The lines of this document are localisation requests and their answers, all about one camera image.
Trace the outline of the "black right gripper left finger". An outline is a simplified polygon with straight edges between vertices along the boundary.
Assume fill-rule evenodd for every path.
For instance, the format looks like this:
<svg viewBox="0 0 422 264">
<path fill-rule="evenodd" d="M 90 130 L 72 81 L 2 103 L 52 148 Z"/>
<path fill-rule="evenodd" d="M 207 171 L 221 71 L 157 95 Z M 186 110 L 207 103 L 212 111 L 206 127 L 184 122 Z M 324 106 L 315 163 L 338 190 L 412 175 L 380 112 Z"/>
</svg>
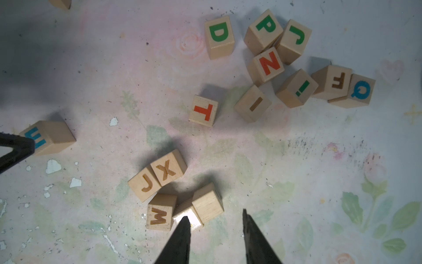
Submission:
<svg viewBox="0 0 422 264">
<path fill-rule="evenodd" d="M 184 216 L 164 249 L 155 261 L 155 264 L 188 264 L 190 258 L 191 224 Z"/>
</svg>

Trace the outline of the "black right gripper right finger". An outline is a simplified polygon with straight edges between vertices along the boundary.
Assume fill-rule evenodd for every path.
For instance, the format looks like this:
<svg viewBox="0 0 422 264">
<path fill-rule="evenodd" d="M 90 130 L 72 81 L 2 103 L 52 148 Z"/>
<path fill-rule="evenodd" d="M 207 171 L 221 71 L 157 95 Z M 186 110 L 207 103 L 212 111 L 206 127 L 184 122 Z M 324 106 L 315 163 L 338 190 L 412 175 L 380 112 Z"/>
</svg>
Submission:
<svg viewBox="0 0 422 264">
<path fill-rule="evenodd" d="M 282 264 L 246 209 L 242 220 L 247 264 Z"/>
</svg>

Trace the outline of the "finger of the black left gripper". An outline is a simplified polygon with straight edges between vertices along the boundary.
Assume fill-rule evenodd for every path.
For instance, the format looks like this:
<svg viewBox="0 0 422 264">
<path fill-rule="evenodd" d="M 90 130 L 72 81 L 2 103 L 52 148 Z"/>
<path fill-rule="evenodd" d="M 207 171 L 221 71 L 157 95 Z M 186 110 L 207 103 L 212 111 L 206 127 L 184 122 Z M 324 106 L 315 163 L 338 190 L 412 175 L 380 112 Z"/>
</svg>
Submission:
<svg viewBox="0 0 422 264">
<path fill-rule="evenodd" d="M 35 153 L 35 141 L 18 135 L 1 133 L 1 147 L 12 149 L 7 154 L 1 154 L 1 173 Z"/>
</svg>

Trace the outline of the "wooden block letter E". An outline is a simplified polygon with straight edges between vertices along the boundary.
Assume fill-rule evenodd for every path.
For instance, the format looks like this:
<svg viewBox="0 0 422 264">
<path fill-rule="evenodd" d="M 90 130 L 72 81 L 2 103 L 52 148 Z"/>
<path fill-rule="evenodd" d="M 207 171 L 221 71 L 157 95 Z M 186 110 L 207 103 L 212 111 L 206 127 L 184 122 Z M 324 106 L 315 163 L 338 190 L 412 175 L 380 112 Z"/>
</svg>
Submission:
<svg viewBox="0 0 422 264">
<path fill-rule="evenodd" d="M 35 141 L 34 156 L 56 154 L 76 142 L 65 122 L 38 121 L 19 133 Z"/>
</svg>

